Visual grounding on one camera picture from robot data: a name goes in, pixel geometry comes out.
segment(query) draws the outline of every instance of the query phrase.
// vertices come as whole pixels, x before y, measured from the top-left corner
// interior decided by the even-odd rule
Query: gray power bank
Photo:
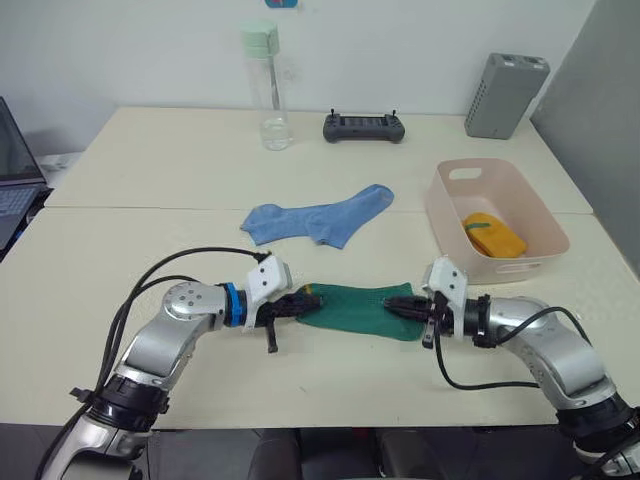
[[[492,53],[464,127],[470,137],[511,137],[549,75],[544,58]]]

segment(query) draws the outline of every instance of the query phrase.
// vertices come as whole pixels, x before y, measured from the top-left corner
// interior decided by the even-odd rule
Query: laptop
[[[0,97],[0,250],[45,187],[44,176]]]

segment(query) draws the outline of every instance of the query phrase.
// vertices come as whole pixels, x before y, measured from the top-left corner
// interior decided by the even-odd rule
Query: green bottle cap
[[[268,58],[280,51],[278,26],[269,20],[247,22],[242,27],[242,44],[250,58]]]

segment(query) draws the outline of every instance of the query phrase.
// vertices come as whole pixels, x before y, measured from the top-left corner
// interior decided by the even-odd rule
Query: green sock
[[[385,310],[385,298],[413,295],[410,283],[384,288],[354,288],[310,283],[299,291],[322,297],[322,308],[296,319],[314,327],[368,333],[397,340],[417,340],[424,324],[401,318]]]

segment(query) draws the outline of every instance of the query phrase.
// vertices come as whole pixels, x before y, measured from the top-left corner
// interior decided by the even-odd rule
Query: white table
[[[251,246],[238,227],[247,210],[45,209],[0,268],[0,422],[61,424],[66,394],[95,382],[108,324],[137,277],[157,259],[201,245]],[[530,295],[578,313],[620,393],[640,403],[633,355],[640,285],[591,215],[558,214],[571,249],[544,276],[474,287],[470,294]],[[411,281],[439,253],[424,213],[384,212],[343,251],[308,238],[269,245],[294,282],[377,287]],[[203,254],[163,270],[205,282],[241,282],[252,261]],[[165,288],[133,309],[125,341],[156,313]],[[201,338],[157,426],[165,428],[554,423],[541,392],[449,387],[419,341],[321,330],[279,321],[280,352],[263,331],[226,329]],[[528,379],[506,351],[446,340],[460,382]]]
[[[262,147],[255,113],[241,110],[121,108],[47,206],[251,209],[330,203],[381,183],[390,209],[423,212],[436,165],[463,157],[512,162],[554,213],[592,213],[529,120],[508,140],[471,138],[462,116],[402,115],[404,141],[322,137],[324,114],[292,113],[295,143]]]

